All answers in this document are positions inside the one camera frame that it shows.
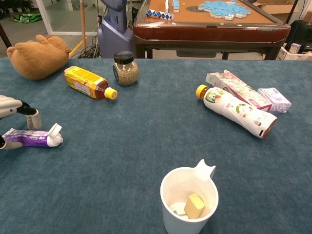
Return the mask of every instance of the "sponge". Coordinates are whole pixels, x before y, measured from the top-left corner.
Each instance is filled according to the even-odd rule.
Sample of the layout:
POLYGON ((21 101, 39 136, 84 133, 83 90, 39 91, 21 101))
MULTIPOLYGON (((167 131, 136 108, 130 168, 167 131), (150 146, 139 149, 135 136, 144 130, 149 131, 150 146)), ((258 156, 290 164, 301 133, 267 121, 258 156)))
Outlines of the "sponge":
POLYGON ((189 199, 186 202, 184 211, 189 219, 197 219, 200 216, 204 207, 205 203, 202 201, 199 195, 193 193, 189 195, 189 199))

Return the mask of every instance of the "white paper cup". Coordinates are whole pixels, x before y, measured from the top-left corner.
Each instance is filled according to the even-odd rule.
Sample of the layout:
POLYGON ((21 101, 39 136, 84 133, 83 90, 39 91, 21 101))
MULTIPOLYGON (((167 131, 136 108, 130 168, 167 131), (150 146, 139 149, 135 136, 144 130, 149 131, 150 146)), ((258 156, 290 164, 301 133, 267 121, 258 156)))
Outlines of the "white paper cup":
POLYGON ((211 180, 214 172, 215 166, 207 166, 202 159, 194 168, 176 168, 164 177, 160 186, 160 197, 163 222, 168 234, 198 234, 215 213, 219 195, 211 180), (197 193, 205 203, 199 218, 189 219, 186 215, 179 216, 174 213, 174 210, 184 210, 192 193, 197 193))

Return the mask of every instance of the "table leg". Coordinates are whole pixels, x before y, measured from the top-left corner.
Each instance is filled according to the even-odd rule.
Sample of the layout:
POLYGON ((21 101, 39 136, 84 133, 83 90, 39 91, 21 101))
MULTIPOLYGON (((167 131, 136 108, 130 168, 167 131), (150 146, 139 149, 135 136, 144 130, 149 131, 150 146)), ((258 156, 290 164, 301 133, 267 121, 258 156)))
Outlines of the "table leg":
POLYGON ((270 50, 265 55, 265 60, 276 60, 280 47, 271 47, 270 50))
POLYGON ((147 49, 147 58, 152 59, 153 58, 153 49, 147 49))
POLYGON ((229 52, 223 52, 222 59, 227 60, 229 58, 229 52))
POLYGON ((136 58, 137 59, 145 58, 145 49, 143 45, 136 44, 136 58))
POLYGON ((6 35, 4 29, 2 28, 1 23, 0 23, 0 36, 1 36, 1 38, 5 44, 6 48, 9 48, 10 46, 12 46, 8 36, 6 35))

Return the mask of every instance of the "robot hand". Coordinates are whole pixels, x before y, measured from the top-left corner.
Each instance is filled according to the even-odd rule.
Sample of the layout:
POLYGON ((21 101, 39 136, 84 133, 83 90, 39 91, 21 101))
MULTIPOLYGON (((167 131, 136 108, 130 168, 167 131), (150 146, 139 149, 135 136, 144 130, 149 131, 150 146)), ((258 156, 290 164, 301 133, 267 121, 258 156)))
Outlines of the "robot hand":
MULTIPOLYGON (((26 116, 28 129, 33 130, 41 127, 41 117, 38 110, 31 108, 26 102, 21 100, 0 95, 0 119, 15 113, 26 116)), ((10 149, 12 147, 0 136, 0 149, 10 149)))

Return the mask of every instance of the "teddy bear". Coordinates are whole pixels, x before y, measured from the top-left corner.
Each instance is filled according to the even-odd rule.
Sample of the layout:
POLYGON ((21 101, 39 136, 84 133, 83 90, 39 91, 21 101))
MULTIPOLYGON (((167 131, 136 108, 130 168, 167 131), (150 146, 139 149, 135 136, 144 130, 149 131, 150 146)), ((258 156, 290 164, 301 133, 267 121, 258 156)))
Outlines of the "teddy bear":
POLYGON ((41 80, 66 65, 70 49, 58 36, 36 36, 37 41, 17 43, 6 53, 14 69, 23 77, 41 80))

